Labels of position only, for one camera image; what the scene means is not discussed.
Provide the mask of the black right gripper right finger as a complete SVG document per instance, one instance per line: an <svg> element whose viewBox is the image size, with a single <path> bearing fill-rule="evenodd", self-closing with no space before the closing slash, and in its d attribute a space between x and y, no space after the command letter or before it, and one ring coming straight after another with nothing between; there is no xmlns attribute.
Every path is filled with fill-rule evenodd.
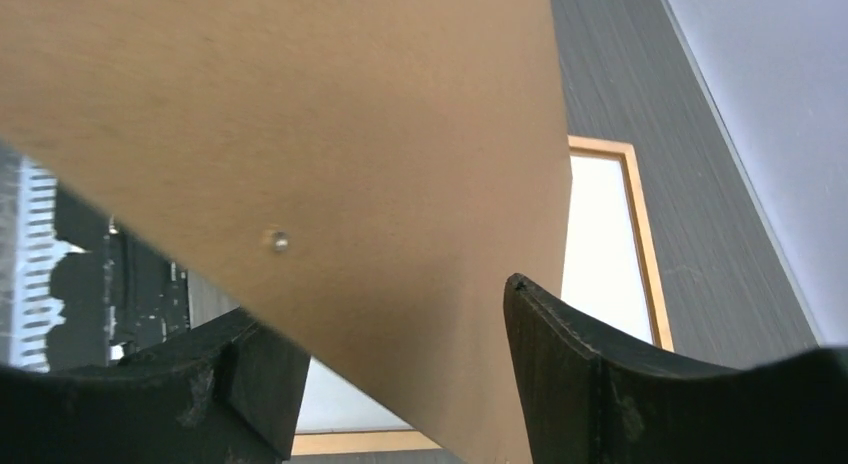
<svg viewBox="0 0 848 464"><path fill-rule="evenodd" d="M847 351L738 370L675 354L512 275L503 310L537 463L843 463Z"/></svg>

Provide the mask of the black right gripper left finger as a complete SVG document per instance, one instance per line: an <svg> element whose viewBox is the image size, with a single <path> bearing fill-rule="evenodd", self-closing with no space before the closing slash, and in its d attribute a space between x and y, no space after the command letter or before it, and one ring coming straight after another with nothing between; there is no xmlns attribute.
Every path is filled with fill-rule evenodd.
<svg viewBox="0 0 848 464"><path fill-rule="evenodd" d="M5 463L281 463L309 355L242 309L112 367L1 370Z"/></svg>

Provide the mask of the orange wooden picture frame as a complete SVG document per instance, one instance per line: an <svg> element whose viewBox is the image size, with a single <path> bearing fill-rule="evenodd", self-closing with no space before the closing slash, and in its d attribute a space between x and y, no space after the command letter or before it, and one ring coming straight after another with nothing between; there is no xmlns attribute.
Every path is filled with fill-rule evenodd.
<svg viewBox="0 0 848 464"><path fill-rule="evenodd" d="M572 136L569 139L571 158L574 155L611 158L622 164L626 196L630 205L637 254L646 286L651 331L649 342L671 351L674 348L671 326L666 311L661 275L654 249L644 192L635 150L628 143ZM358 431L331 433L299 433L292 453L295 456L355 454L372 452L431 450L436 443L410 426L406 430Z"/></svg>

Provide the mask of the brown backing board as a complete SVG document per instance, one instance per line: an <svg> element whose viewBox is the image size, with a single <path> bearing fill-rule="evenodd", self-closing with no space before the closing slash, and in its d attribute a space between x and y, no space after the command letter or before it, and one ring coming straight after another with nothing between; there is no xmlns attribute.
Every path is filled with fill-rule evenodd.
<svg viewBox="0 0 848 464"><path fill-rule="evenodd" d="M469 463L527 463L558 290L550 0L1 0L1 135Z"/></svg>

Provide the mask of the plant photo print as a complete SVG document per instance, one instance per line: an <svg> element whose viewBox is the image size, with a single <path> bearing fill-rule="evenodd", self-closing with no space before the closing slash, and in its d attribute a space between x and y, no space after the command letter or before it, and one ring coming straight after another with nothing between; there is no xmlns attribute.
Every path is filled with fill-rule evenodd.
<svg viewBox="0 0 848 464"><path fill-rule="evenodd" d="M561 298L645 342L654 340L622 164L574 155ZM299 433L406 430L408 424L317 360Z"/></svg>

